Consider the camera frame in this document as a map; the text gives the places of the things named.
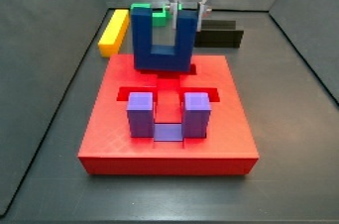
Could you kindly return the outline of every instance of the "toy block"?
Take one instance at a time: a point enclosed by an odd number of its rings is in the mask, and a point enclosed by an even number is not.
[[[127,117],[132,138],[153,137],[153,100],[152,93],[129,93]]]
[[[152,46],[151,15],[149,8],[133,8],[131,13],[135,68],[187,72],[191,69],[197,14],[179,11],[173,47]]]
[[[155,124],[153,141],[155,142],[180,142],[183,141],[181,124]]]
[[[204,20],[196,34],[197,48],[239,48],[244,30],[236,29],[236,21]]]
[[[217,88],[220,101],[211,102],[207,138],[184,138],[183,142],[155,142],[153,138],[131,138],[124,101],[115,101],[120,85],[117,70],[132,74],[133,57],[112,56],[92,108],[79,158],[89,174],[148,175],[243,175],[257,161],[257,151],[224,56],[192,56],[196,74],[180,75],[179,88],[204,80]],[[155,77],[140,84],[157,85]],[[132,79],[139,86],[137,77]]]
[[[207,93],[184,94],[183,136],[207,138],[211,104]]]
[[[164,27],[167,24],[167,11],[163,7],[161,12],[153,12],[152,13],[152,26],[153,27]]]
[[[180,101],[184,102],[184,94],[187,92],[196,92],[196,93],[207,93],[208,98],[211,102],[219,102],[220,101],[220,96],[219,96],[219,89],[216,87],[180,87],[179,90],[179,96],[180,96]]]
[[[140,70],[141,74],[156,74],[157,78],[179,78],[181,75],[196,75],[196,65],[191,64],[189,71]]]
[[[132,92],[143,92],[143,93],[148,92],[148,93],[152,93],[153,101],[157,100],[157,90],[156,90],[156,87],[151,87],[151,86],[120,86],[119,87],[117,96],[116,96],[116,101],[128,101],[129,94]]]
[[[151,4],[149,3],[133,3],[133,4],[131,4],[129,10],[132,10],[135,7],[151,8]]]
[[[183,10],[183,4],[179,4],[179,10]],[[173,18],[169,10],[165,10],[165,4],[163,5],[163,12],[165,12],[165,18],[167,19],[172,19]]]
[[[128,23],[128,10],[115,10],[97,43],[101,56],[109,57],[119,53]]]

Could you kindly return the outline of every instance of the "purple block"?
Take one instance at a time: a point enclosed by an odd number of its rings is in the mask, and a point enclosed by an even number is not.
[[[127,110],[152,110],[153,109],[153,95],[149,92],[132,92],[128,96]]]
[[[153,141],[180,142],[183,140],[181,124],[155,124]]]
[[[211,115],[211,103],[207,93],[185,93],[183,114],[184,138],[205,138]]]
[[[127,117],[132,138],[153,137],[152,93],[132,92],[128,96]]]

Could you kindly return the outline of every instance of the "red base platform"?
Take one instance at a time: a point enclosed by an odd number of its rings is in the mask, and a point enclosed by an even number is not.
[[[168,91],[177,92],[177,106]],[[212,113],[205,139],[153,142],[131,138],[127,120],[129,92],[153,92],[160,122],[180,119],[184,92],[208,92]],[[189,73],[137,71],[132,55],[109,59],[92,109],[79,158],[89,174],[227,175],[249,173],[257,161],[255,141],[223,56],[193,56]]]

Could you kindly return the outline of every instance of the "gray floor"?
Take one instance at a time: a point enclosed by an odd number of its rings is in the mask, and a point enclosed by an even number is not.
[[[237,50],[197,53],[227,55],[260,153],[252,173],[85,174],[76,154],[107,65],[93,44],[0,221],[339,220],[337,106],[265,13],[216,13],[213,18],[236,19],[245,30]]]

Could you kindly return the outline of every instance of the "blue u-shaped block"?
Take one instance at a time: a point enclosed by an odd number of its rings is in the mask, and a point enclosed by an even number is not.
[[[197,12],[180,10],[175,46],[152,45],[152,9],[131,12],[135,69],[189,71],[196,38]]]

